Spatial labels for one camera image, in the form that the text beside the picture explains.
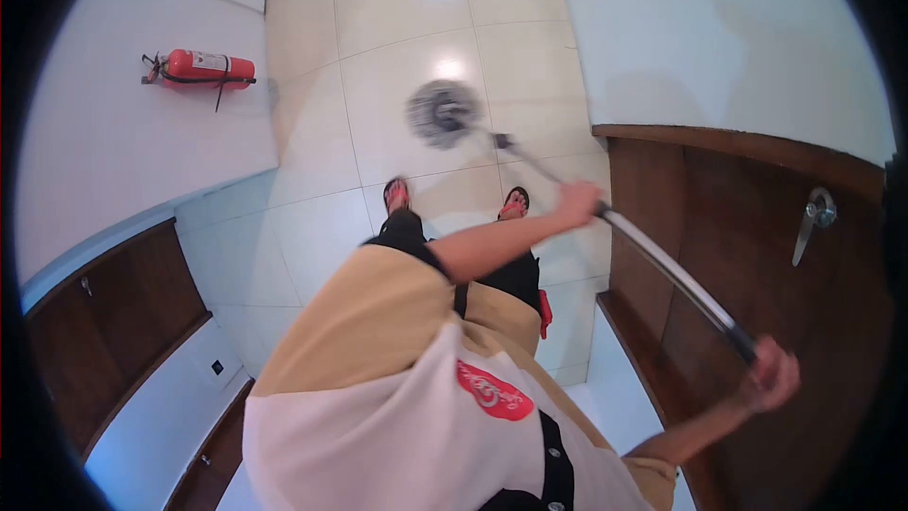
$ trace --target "red flip-flop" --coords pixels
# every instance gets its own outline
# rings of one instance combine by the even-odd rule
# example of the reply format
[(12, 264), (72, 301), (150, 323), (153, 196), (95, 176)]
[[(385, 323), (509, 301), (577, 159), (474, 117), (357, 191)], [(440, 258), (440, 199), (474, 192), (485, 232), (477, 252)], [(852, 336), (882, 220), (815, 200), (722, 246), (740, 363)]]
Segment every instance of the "red flip-flop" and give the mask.
[[(513, 194), (514, 192), (517, 192), (518, 194), (523, 196), (523, 199), (526, 202), (526, 204), (525, 204), (526, 207), (521, 206), (516, 201), (514, 203), (507, 203), (507, 201), (511, 197), (511, 194)], [(507, 192), (507, 196), (505, 197), (505, 206), (503, 208), (501, 208), (501, 210), (498, 210), (498, 219), (499, 220), (501, 219), (501, 214), (504, 213), (505, 211), (513, 210), (515, 208), (520, 210), (520, 213), (521, 213), (520, 217), (522, 217), (522, 218), (527, 217), (527, 214), (529, 212), (529, 194), (527, 193), (526, 189), (524, 189), (523, 187), (520, 187), (520, 186), (512, 187), (511, 190), (509, 192)]]
[[(392, 185), (396, 181), (400, 181), (401, 184), (398, 185), (399, 187), (392, 190)], [(387, 184), (385, 184), (385, 189), (382, 193), (382, 197), (385, 200), (385, 211), (389, 211), (388, 200), (397, 196), (401, 190), (403, 190), (404, 193), (403, 207), (407, 210), (410, 209), (410, 186), (407, 185), (407, 180), (403, 178), (403, 176), (394, 176), (391, 178), (391, 180), (389, 180)]]

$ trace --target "foot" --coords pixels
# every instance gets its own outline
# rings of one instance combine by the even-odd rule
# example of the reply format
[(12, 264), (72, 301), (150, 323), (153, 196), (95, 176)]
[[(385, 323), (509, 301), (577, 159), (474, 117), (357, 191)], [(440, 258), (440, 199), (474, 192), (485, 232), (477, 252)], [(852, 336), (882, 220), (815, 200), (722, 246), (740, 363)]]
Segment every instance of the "foot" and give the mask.
[(527, 215), (527, 199), (516, 190), (511, 190), (505, 206), (498, 212), (498, 220), (518, 220)]
[(407, 180), (397, 177), (385, 188), (385, 209), (388, 215), (401, 208), (410, 207), (410, 192), (407, 189)]

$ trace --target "mop handle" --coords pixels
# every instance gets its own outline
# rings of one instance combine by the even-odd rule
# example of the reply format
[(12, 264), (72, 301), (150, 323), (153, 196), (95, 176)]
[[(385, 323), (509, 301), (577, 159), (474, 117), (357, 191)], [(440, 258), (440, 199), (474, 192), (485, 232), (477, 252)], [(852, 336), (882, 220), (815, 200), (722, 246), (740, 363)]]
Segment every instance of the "mop handle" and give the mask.
[[(510, 140), (508, 135), (496, 134), (494, 137), (497, 148), (508, 150), (539, 172), (540, 175), (558, 184), (562, 183), (561, 178), (552, 174), (545, 166), (528, 156), (527, 153)], [(674, 258), (662, 250), (662, 247), (655, 244), (639, 227), (628, 221), (628, 218), (621, 215), (618, 211), (612, 210), (606, 202), (599, 201), (599, 205), (593, 215), (621, 231), (633, 243), (634, 247), (654, 267), (659, 269), (659, 272), (664, 274), (679, 290), (684, 292), (685, 296), (713, 323), (713, 326), (716, 326), (716, 329), (725, 335), (731, 343), (734, 353), (742, 358), (744, 363), (751, 365), (754, 362), (756, 358), (754, 338), (747, 334), (743, 327), (734, 323), (732, 316), (722, 308), (706, 289), (700, 286), (700, 283), (694, 277), (690, 276), (684, 267), (681, 267)]]

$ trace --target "red logo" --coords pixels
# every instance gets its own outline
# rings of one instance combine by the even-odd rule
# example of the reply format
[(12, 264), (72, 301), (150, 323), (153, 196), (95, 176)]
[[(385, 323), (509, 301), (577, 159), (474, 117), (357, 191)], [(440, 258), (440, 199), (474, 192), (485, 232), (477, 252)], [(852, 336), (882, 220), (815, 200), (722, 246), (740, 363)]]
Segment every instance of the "red logo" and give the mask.
[(482, 410), (495, 418), (517, 421), (535, 407), (520, 389), (460, 359), (457, 360), (457, 381), (463, 390), (473, 395)]

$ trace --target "hand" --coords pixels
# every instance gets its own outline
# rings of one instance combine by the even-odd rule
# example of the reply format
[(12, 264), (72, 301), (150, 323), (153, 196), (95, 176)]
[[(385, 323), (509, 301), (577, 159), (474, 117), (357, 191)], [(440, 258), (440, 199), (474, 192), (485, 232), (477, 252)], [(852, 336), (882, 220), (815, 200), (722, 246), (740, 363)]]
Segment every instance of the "hand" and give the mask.
[(734, 400), (750, 414), (776, 410), (801, 384), (797, 358), (785, 352), (772, 337), (760, 337), (754, 352), (754, 365), (734, 394)]
[(554, 215), (564, 222), (565, 230), (583, 227), (593, 220), (602, 190), (589, 182), (561, 184), (561, 200)]

